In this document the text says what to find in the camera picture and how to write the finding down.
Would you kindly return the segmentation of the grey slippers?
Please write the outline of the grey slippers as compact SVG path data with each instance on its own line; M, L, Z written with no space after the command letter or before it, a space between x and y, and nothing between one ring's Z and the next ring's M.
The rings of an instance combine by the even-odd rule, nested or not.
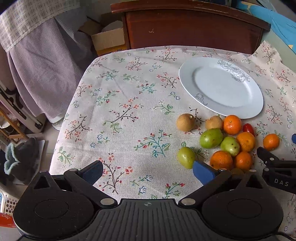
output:
M5 153L4 172L28 185L36 173L38 157L39 143L35 138L29 138L17 146L10 143Z

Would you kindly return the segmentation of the orange mandarin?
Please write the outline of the orange mandarin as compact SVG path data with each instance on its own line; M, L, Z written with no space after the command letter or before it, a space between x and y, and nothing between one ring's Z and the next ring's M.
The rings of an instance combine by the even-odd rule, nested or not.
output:
M237 135L242 129L241 119L236 115L229 115L224 118L223 130L229 135Z
M271 133L268 134L264 139L263 139L263 147L264 149L268 151L272 151L276 149L280 145L280 139L278 135Z
M217 151L210 158L210 166L216 170L233 168L232 156L226 151Z
M248 171L253 165L252 156L250 153L242 151L234 158L233 164L235 168Z
M249 132L241 132L237 135L236 140L240 144L241 151L245 152L251 152L256 144L254 135Z

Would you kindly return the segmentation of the white folding stand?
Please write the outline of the white folding stand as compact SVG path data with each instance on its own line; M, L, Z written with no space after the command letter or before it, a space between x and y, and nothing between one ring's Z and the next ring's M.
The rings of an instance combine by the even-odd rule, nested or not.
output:
M9 90L1 82L1 104L33 133L41 133L46 123L46 116L34 116L25 105L18 90Z

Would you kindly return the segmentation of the checked purple curtain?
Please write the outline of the checked purple curtain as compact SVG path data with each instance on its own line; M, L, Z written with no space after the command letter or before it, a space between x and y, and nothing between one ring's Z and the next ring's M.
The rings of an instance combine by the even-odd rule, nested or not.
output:
M94 59L90 38L79 30L86 20L79 1L16 1L1 13L1 46L34 116L54 123L65 115Z

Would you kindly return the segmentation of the brown round fruit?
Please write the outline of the brown round fruit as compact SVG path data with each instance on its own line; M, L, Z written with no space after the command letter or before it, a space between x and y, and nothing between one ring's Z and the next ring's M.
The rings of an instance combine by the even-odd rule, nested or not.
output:
M181 114L176 121L177 129L182 132L191 131L196 125L195 117L192 114Z
M206 130L214 129L214 128L222 129L223 128L222 118L217 115L214 115L214 116L208 118L205 121L205 128L206 128Z
M231 175L235 179L242 179L244 177L244 172L240 168L233 168L231 170Z

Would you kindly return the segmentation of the dark wooden cabinet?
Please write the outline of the dark wooden cabinet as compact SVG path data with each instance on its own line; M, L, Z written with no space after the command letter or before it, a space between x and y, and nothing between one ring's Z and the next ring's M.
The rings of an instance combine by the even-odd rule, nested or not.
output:
M121 14L128 49L196 46L252 54L270 24L238 9L205 1L124 1Z

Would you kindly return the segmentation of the white plate with rose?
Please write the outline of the white plate with rose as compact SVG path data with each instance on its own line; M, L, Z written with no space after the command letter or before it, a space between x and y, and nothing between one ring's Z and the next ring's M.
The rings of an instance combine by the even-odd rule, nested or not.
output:
M263 95L255 80L226 60L191 58L180 67L179 78L193 99L220 115L248 119L263 109Z

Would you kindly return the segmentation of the cardboard box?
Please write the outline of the cardboard box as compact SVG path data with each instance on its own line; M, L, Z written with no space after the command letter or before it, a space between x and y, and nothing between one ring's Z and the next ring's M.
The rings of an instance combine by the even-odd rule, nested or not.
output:
M100 21L87 17L79 31L92 39L98 56L127 49L120 14L102 14Z

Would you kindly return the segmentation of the red cherry tomato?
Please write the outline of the red cherry tomato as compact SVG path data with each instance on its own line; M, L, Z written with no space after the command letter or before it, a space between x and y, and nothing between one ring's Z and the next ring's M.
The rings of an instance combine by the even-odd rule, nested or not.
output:
M255 132L251 124L246 123L243 125L243 132L251 133L255 137Z

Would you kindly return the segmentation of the blue patterned cushion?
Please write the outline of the blue patterned cushion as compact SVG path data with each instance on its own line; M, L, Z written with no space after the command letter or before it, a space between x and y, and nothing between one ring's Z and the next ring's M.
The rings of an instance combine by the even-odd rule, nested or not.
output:
M238 1L236 7L242 11L269 23L273 32L295 53L295 22L273 10L252 4L246 1Z

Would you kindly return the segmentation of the floral tablecloth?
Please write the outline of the floral tablecloth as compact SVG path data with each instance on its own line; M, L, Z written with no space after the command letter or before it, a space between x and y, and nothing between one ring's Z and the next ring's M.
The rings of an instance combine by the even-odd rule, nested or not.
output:
M200 146L206 119L214 112L182 87L181 65L191 58L220 58L246 71L264 99L262 112L248 121L257 146L274 133L274 154L295 159L295 66L284 65L276 48L263 42L252 54L204 47L169 46L110 53L86 68L57 139L50 174L102 161L95 187L109 196L179 200L201 183L177 160L182 147L208 162L214 150ZM177 129L184 113L195 117L188 132Z

